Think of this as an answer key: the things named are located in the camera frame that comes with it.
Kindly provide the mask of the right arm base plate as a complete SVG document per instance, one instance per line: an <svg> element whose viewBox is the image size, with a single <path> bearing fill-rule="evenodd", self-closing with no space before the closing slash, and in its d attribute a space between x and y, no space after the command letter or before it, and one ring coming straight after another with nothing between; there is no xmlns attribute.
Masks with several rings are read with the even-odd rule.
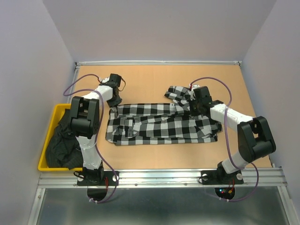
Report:
<svg viewBox="0 0 300 225"><path fill-rule="evenodd" d="M218 172L217 170L204 170L201 171L198 182L203 185L244 184L241 171L227 174L226 172Z"/></svg>

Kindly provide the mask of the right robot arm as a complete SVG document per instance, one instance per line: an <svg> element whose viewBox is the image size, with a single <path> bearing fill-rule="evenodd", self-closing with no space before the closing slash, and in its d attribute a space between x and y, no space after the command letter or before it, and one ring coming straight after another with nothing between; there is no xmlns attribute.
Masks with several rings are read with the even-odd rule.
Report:
<svg viewBox="0 0 300 225"><path fill-rule="evenodd" d="M276 151L276 144L265 117L244 115L219 100L213 100L208 87L193 85L189 101L193 116L201 115L231 128L237 133L238 151L228 155L216 170L208 171L204 184L226 184L237 179L237 174L248 164Z"/></svg>

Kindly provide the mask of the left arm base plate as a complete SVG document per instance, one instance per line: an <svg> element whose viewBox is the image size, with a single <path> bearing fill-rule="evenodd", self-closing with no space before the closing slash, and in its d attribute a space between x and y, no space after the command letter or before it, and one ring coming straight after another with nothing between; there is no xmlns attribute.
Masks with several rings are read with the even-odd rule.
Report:
<svg viewBox="0 0 300 225"><path fill-rule="evenodd" d="M78 186L115 186L118 185L112 171L87 172L75 171L73 175L77 178Z"/></svg>

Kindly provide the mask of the black white checkered shirt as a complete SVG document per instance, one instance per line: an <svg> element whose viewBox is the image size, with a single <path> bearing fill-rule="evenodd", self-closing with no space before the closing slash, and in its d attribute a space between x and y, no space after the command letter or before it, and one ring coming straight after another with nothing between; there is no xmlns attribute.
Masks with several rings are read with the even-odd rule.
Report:
<svg viewBox="0 0 300 225"><path fill-rule="evenodd" d="M116 146L212 143L222 125L207 116L192 116L190 91L170 86L165 97L172 103L125 104L113 107L105 139Z"/></svg>

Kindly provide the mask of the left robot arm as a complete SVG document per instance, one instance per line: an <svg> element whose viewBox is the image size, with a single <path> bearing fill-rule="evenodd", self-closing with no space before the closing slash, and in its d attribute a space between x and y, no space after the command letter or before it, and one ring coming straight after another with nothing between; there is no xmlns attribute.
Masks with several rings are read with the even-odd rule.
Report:
<svg viewBox="0 0 300 225"><path fill-rule="evenodd" d="M118 74L99 81L96 89L71 100L69 128L74 133L82 153L82 170L74 172L79 186L97 186L104 181L103 157L97 147L97 137L103 119L105 102L109 107L119 105L119 87L124 79Z"/></svg>

